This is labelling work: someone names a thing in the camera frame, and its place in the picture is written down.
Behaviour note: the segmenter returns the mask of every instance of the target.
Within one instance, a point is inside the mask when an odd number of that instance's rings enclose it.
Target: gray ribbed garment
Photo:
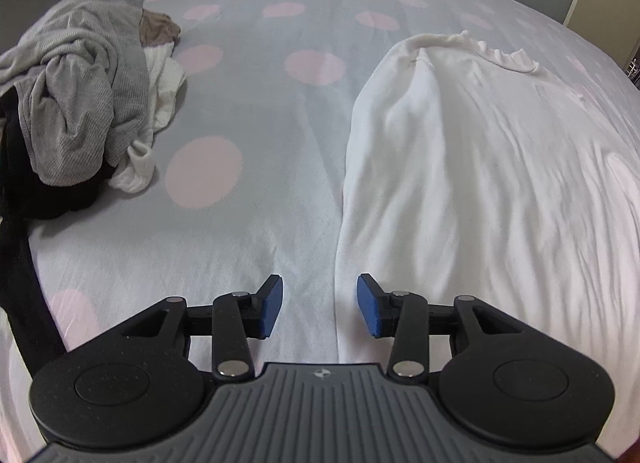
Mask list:
[[[31,168],[47,185],[88,180],[103,157],[116,166],[144,124],[142,1],[60,1],[0,56],[0,93],[17,88]]]

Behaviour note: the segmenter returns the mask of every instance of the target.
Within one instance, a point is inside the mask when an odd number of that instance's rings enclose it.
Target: black garment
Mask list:
[[[0,98],[0,307],[4,309],[27,369],[34,375],[66,352],[42,294],[31,259],[26,221],[52,219],[92,205],[114,168],[103,161],[86,182],[71,187],[45,185],[31,170],[18,120],[18,93]]]

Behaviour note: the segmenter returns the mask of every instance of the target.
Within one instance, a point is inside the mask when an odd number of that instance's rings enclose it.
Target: polka dot bed sheet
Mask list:
[[[458,34],[535,61],[629,126],[638,92],[604,53],[513,0],[146,0],[182,27],[188,76],[156,138],[144,193],[109,190],[90,209],[35,226],[31,249],[66,344],[77,347],[169,295],[203,305],[255,291],[270,273],[285,297],[264,361],[339,357],[335,258],[353,103],[400,40]],[[0,327],[0,460],[42,446],[30,379]],[[196,338],[190,360],[209,368]]]

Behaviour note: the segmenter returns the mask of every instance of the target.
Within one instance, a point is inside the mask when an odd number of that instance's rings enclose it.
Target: metal pin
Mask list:
[[[394,373],[399,377],[417,377],[424,373],[424,366],[414,360],[403,360],[396,362],[392,367]]]
[[[218,372],[223,377],[241,377],[249,371],[249,365],[241,360],[225,360],[218,364]]]

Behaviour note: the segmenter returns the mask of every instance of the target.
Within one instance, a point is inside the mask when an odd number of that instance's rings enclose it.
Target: brown cloth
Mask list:
[[[140,19],[140,44],[159,46],[174,41],[180,35],[180,26],[167,14],[142,10]]]

